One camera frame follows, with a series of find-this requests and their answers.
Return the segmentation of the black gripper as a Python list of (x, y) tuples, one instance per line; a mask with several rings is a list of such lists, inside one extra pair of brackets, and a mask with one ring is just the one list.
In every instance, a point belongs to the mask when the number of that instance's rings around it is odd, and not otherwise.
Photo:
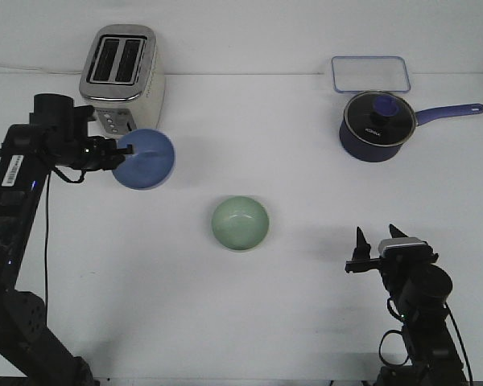
[(95, 120), (92, 105), (75, 106), (69, 96), (41, 93), (34, 96), (29, 123), (43, 129), (42, 149), (56, 166), (73, 170), (114, 170), (134, 153), (134, 147), (117, 148), (115, 140), (89, 135)]
[[(390, 237), (407, 238), (407, 235), (393, 224), (389, 224)], [(436, 263), (439, 254), (430, 253), (426, 256), (397, 255), (396, 257), (370, 257), (371, 246), (367, 242), (360, 227), (356, 229), (356, 247), (353, 250), (353, 259), (345, 263), (346, 273), (364, 273), (376, 269), (382, 278), (386, 291), (392, 296), (400, 294), (406, 283), (409, 272), (421, 264)]]

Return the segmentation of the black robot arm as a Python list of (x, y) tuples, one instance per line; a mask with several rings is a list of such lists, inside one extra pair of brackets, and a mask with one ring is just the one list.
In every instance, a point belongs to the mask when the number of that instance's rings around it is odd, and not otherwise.
[(453, 284), (436, 266), (438, 254), (424, 240), (389, 226), (390, 238), (378, 246), (378, 257), (361, 229), (356, 247), (345, 264), (348, 273), (376, 269), (389, 294), (387, 309), (401, 324), (407, 358), (402, 363), (384, 359), (377, 385), (471, 385), (473, 374), (459, 331), (449, 332), (454, 317), (447, 304)]
[(35, 385), (97, 385), (85, 360), (47, 327), (45, 301), (15, 286), (49, 175), (65, 179), (62, 166), (83, 175), (114, 170), (133, 148), (89, 135), (93, 106), (75, 106), (69, 96), (38, 94), (33, 109), (0, 146), (0, 355)]

